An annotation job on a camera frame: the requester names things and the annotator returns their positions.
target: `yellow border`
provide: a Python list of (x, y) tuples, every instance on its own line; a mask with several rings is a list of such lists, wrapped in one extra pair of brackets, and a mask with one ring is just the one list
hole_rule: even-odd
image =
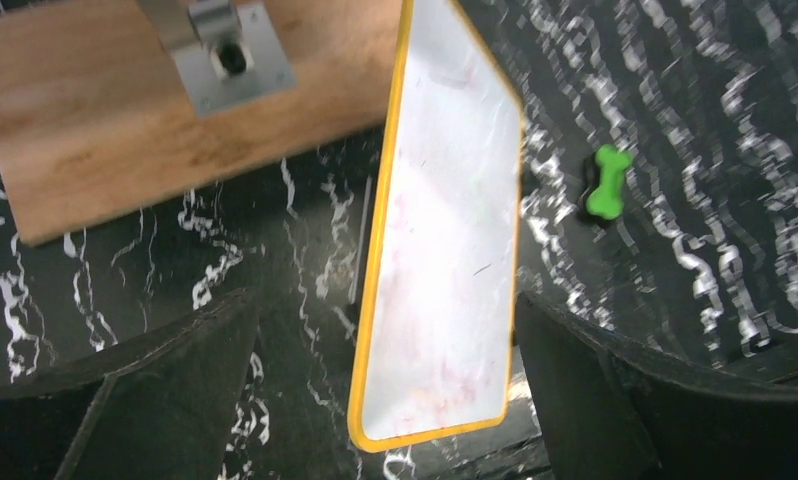
[[(511, 275), (511, 331), (514, 329), (514, 295), (516, 293), (516, 278), (518, 264), (518, 245), (520, 230), (520, 172), (522, 170), (522, 145), (525, 137), (525, 115), (523, 101), (514, 90), (511, 81), (499, 63), (493, 57), (487, 44), (475, 29), (466, 12), (458, 4), (457, 0), (449, 0), (449, 4), (458, 14), (459, 20), (464, 24), (470, 36), (475, 39), (476, 46), (483, 52), (488, 63), (500, 77), (500, 80), (510, 92), (514, 103), (520, 112), (520, 142), (517, 151), (517, 198), (515, 201), (514, 217), (514, 260), (513, 272)], [(349, 409), (347, 412), (347, 424), (349, 427), (349, 437), (352, 443), (366, 452), (381, 452), (407, 445), (428, 442), (438, 438), (467, 433), (488, 427), (495, 427), (502, 423), (508, 410), (508, 387), (510, 382), (505, 383), (505, 403), (502, 406), (502, 413), (493, 419), (481, 422), (457, 425), (454, 427), (431, 430), (427, 432), (403, 435), (400, 437), (387, 438), (384, 440), (371, 440), (364, 434), (362, 412), (364, 404), (364, 391), (367, 381), (367, 366), (369, 363), (370, 345), (372, 342), (373, 316), (375, 314), (375, 297), (378, 291), (378, 275), (381, 268), (381, 254), (384, 242), (384, 224), (387, 216), (387, 199), (390, 193), (390, 178), (393, 174), (393, 154), (396, 149), (396, 135), (399, 126), (399, 112), (402, 104), (402, 90), (404, 88), (405, 64), (408, 58), (411, 39), (411, 23), (414, 15), (414, 0), (402, 1), (402, 13), (399, 20), (399, 39), (396, 46), (396, 59), (393, 70), (393, 79), (390, 87), (390, 101), (387, 109), (387, 122), (384, 129), (384, 144), (381, 153), (381, 167), (378, 174), (376, 185), (375, 206), (373, 208), (372, 233), (370, 237), (369, 252), (367, 255), (367, 267), (364, 277), (364, 291), (361, 300), (361, 318), (358, 324), (357, 347), (355, 349), (355, 363), (352, 369), (352, 385), (349, 395)], [(511, 371), (511, 357), (508, 356), (508, 371)]]

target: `metal hinge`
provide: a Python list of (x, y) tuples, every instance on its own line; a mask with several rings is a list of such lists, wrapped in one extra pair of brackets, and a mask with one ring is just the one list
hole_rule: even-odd
[(263, 3), (137, 0), (172, 57), (196, 115), (205, 117), (296, 85)]

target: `wood grain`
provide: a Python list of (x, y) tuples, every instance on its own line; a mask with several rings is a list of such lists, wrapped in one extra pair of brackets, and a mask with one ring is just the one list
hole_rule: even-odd
[(297, 87), (201, 120), (132, 0), (0, 17), (0, 172), (21, 240), (38, 244), (384, 121), (400, 3), (266, 0)]

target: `green object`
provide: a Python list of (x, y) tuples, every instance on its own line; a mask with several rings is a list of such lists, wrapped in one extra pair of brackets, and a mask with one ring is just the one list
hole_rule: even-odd
[(591, 215), (614, 220), (623, 213), (623, 180), (632, 166), (632, 157), (610, 145), (604, 145), (593, 156), (599, 169), (599, 185), (591, 192), (585, 208)]

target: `black and white marble countertop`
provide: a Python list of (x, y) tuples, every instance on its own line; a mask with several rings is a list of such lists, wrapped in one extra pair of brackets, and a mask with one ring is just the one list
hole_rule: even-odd
[[(464, 4), (526, 103), (520, 287), (691, 362), (787, 373), (768, 359), (798, 348), (798, 1)], [(349, 441), (347, 292), (381, 138), (33, 249), (0, 176), (0, 383), (250, 286), (263, 316), (221, 478), (548, 474), (516, 350), (502, 426), (378, 455)], [(581, 162), (604, 143), (635, 159), (608, 230), (574, 215)]]

